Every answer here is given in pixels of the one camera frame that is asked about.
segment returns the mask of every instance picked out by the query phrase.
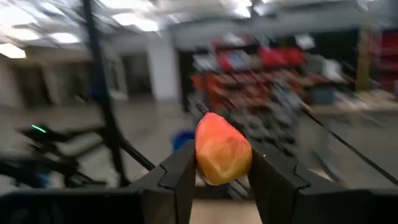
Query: green light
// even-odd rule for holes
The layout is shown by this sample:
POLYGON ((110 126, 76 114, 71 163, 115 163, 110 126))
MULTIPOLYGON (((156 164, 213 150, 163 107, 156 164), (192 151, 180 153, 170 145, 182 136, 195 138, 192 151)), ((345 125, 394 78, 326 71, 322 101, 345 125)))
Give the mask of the green light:
POLYGON ((40 127, 37 127, 36 125, 32 125, 32 127, 37 129, 37 130, 39 130, 39 131, 41 131, 41 132, 43 132, 43 133, 47 133, 44 129, 42 129, 40 127))

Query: mango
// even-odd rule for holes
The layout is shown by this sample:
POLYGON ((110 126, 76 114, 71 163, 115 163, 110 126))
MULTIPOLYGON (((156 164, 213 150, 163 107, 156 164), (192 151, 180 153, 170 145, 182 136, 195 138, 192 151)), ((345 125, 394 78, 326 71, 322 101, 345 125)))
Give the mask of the mango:
POLYGON ((198 170, 210 185, 247 175, 252 164, 249 141, 222 116, 206 113, 195 131, 198 170))

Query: gray floor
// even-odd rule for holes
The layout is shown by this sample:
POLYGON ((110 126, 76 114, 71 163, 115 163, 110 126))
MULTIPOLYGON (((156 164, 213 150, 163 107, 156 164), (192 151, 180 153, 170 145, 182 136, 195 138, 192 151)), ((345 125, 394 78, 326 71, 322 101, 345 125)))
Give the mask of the gray floor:
MULTIPOLYGON (((170 139, 181 129, 192 127, 189 115, 180 112, 179 105, 165 103, 156 105, 148 99, 134 100, 130 103, 115 105, 116 117, 126 139, 150 159, 154 164, 160 163, 171 153, 170 139)), ((378 163, 385 170, 398 177, 398 138, 395 130, 398 119, 394 115, 375 115, 378 121, 385 123, 375 126, 372 122, 357 119, 347 123, 345 118, 334 120, 332 129, 356 146, 363 154, 378 163)), ((14 129, 43 122, 56 130, 79 128, 100 124, 99 110, 95 106, 74 106, 63 108, 44 108, 34 111, 0 113, 0 148, 3 152, 25 153, 24 144, 27 139, 14 129)), ((298 127, 300 160, 310 169, 319 169, 311 152, 319 150, 322 129, 301 117, 298 127)), ((80 146, 98 140, 95 135, 78 139, 72 145, 61 145, 65 152, 73 152, 80 146)), ((331 160, 337 166, 342 178, 350 188, 393 188, 386 178, 365 164, 358 156, 336 141, 328 144, 331 149, 331 160)), ((144 175, 145 169, 134 159, 124 155, 127 174, 130 179, 138 179, 144 175)), ((82 161, 83 171, 90 176, 114 182, 114 174, 109 162, 108 151, 103 148, 82 161)), ((60 177, 54 176, 55 186, 59 185, 60 177)), ((14 189, 10 180, 0 177, 0 192, 14 189)))

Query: black metal stand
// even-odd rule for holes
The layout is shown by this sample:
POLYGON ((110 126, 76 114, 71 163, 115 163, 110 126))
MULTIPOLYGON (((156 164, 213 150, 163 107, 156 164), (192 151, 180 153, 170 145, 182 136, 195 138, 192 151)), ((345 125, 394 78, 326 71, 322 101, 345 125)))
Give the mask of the black metal stand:
POLYGON ((119 184, 120 186, 126 186, 129 185, 130 182, 126 177, 124 170, 123 160, 121 158, 121 147, 146 169, 151 170, 155 166, 122 137, 117 127, 112 111, 111 99, 109 97, 109 92, 106 85, 103 57, 95 27, 95 21, 92 14, 91 0, 82 1, 84 15, 86 17, 86 29, 88 32, 88 37, 90 38, 89 46, 94 61, 93 73, 91 74, 91 86, 94 94, 96 94, 96 102, 101 108, 102 117, 105 121, 105 128, 102 136, 106 136, 106 138, 104 138, 104 143, 111 150, 114 168, 116 169, 116 172, 119 174, 120 178, 119 184))

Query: ceiling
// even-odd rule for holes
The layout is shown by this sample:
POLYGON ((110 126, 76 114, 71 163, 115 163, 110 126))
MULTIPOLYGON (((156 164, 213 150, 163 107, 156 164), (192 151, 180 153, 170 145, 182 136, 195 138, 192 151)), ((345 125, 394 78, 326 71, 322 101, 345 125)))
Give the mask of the ceiling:
MULTIPOLYGON (((92 0, 103 34, 148 32, 209 17, 248 18, 290 6, 344 0, 92 0)), ((81 0, 0 0, 0 42, 59 47, 86 38, 81 0)))

